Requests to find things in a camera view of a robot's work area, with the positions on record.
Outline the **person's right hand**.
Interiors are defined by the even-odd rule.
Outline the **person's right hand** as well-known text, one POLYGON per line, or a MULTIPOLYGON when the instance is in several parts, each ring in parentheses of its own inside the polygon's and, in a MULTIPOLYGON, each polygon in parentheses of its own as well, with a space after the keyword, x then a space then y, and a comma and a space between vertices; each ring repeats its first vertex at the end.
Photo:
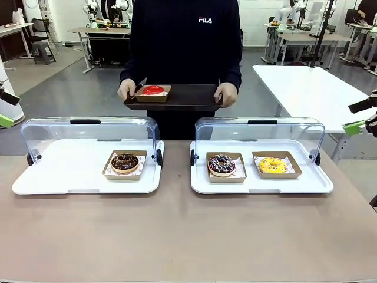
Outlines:
POLYGON ((117 94, 122 99, 126 101, 128 99, 133 99, 135 96, 136 84, 132 79, 125 79, 119 85, 117 94))

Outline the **person's left hand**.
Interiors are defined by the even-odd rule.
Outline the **person's left hand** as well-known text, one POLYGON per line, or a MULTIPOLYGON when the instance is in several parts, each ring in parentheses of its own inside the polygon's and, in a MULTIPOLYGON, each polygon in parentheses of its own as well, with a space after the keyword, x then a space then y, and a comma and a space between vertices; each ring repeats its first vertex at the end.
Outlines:
POLYGON ((221 101, 223 108, 229 108, 236 102, 237 96, 237 88, 232 83, 221 83, 213 97, 216 103, 221 101))

